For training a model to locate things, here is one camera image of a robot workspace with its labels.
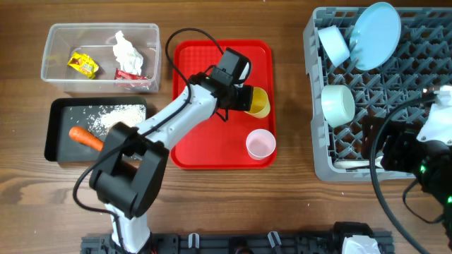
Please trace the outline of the yellow cup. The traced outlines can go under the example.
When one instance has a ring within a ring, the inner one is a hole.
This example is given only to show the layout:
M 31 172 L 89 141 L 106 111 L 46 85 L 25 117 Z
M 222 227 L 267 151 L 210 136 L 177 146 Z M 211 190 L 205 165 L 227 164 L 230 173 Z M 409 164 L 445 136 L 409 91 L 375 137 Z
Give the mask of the yellow cup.
M 251 108 L 247 114 L 263 119 L 270 113 L 270 101 L 267 92 L 260 87 L 254 87 Z

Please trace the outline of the white plastic spoon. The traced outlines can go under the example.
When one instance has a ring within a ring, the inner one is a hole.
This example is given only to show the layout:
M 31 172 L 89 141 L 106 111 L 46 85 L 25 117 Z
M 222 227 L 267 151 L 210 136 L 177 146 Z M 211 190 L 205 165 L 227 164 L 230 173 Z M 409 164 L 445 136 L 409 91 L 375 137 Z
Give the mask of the white plastic spoon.
M 369 169 L 370 162 L 368 159 L 365 160 L 343 160 L 336 161 L 333 163 L 333 166 L 336 169 Z

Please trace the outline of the green bowl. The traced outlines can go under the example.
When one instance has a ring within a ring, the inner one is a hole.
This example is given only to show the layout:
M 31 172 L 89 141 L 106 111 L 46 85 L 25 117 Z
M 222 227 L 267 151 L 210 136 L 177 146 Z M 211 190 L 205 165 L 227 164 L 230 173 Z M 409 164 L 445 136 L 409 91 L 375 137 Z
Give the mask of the green bowl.
M 327 85 L 321 91 L 321 108 L 332 128 L 347 124 L 355 117 L 355 100 L 345 85 Z

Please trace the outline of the light blue rice bowl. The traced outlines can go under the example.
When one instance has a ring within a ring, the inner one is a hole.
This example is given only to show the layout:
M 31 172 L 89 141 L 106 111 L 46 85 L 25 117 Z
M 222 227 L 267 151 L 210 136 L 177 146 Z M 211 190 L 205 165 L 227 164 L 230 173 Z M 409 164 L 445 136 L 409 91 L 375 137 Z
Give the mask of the light blue rice bowl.
M 328 58 L 335 67 L 339 67 L 350 57 L 350 50 L 344 37 L 335 25 L 320 29 L 318 35 Z

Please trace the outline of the light blue plate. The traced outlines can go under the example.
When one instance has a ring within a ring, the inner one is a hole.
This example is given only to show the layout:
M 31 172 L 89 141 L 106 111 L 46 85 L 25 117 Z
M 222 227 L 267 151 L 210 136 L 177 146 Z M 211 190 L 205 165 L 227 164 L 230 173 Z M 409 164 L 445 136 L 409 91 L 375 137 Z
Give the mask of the light blue plate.
M 369 71 L 384 64 L 399 43 L 401 20 L 387 2 L 369 6 L 358 18 L 350 35 L 350 59 L 356 68 Z

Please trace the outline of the white napkin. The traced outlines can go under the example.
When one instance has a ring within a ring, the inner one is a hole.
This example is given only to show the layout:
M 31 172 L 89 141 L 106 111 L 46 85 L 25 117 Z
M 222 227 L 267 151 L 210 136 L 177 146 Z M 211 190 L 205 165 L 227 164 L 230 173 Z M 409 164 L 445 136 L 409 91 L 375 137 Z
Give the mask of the white napkin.
M 143 56 L 124 38 L 120 30 L 115 34 L 117 43 L 112 47 L 120 69 L 127 73 L 140 75 L 143 66 Z

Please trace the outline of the red snack wrapper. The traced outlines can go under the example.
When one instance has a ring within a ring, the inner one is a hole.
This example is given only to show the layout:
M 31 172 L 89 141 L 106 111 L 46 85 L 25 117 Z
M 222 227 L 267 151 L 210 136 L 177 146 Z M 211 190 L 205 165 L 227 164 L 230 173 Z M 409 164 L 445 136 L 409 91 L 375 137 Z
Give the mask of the red snack wrapper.
M 148 77 L 147 76 L 143 76 L 143 75 L 127 73 L 126 71 L 122 71 L 122 70 L 117 68 L 116 72 L 115 72 L 114 79 L 115 80 L 147 80 Z

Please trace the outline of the orange carrot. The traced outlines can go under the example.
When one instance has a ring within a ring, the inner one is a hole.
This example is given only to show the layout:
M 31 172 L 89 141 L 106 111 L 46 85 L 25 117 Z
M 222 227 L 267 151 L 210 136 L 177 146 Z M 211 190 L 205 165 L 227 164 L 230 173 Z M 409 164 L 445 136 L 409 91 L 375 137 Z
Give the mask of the orange carrot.
M 80 126 L 72 127 L 69 131 L 69 137 L 77 143 L 91 147 L 98 152 L 101 152 L 103 149 L 104 143 Z

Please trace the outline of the yellow snack wrapper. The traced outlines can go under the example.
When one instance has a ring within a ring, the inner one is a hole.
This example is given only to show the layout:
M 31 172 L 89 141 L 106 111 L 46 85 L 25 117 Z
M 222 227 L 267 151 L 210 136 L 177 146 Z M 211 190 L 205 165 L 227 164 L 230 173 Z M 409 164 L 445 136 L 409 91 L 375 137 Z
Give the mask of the yellow snack wrapper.
M 94 79 L 99 69 L 98 64 L 90 56 L 78 52 L 72 54 L 68 66 L 74 68 L 89 79 Z

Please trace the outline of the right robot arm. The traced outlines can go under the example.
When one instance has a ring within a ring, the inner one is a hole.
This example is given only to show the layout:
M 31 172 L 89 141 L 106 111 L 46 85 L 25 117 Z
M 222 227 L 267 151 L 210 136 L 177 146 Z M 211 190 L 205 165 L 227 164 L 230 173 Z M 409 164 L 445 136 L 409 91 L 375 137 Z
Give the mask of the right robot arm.
M 423 126 L 393 120 L 398 112 L 413 106 L 430 107 Z M 400 104 L 384 118 L 365 116 L 362 130 L 363 158 L 369 160 L 374 192 L 394 227 L 419 253 L 427 252 L 398 221 L 381 192 L 376 172 L 379 150 L 383 151 L 383 169 L 415 176 L 403 192 L 403 202 L 410 189 L 420 184 L 423 192 L 443 206 L 442 214 L 433 223 L 441 223 L 451 238 L 451 85 L 425 89 L 421 98 Z

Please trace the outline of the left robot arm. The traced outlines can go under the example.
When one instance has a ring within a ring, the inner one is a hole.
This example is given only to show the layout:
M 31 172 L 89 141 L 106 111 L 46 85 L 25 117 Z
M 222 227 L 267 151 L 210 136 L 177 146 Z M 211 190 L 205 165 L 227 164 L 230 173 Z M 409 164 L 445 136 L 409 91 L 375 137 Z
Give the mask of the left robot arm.
M 156 115 L 134 127 L 113 125 L 89 179 L 112 219 L 110 251 L 150 248 L 146 212 L 160 191 L 171 149 L 219 109 L 250 110 L 253 88 L 245 84 L 250 72 L 250 60 L 227 48 L 210 73 L 192 75 L 183 92 Z

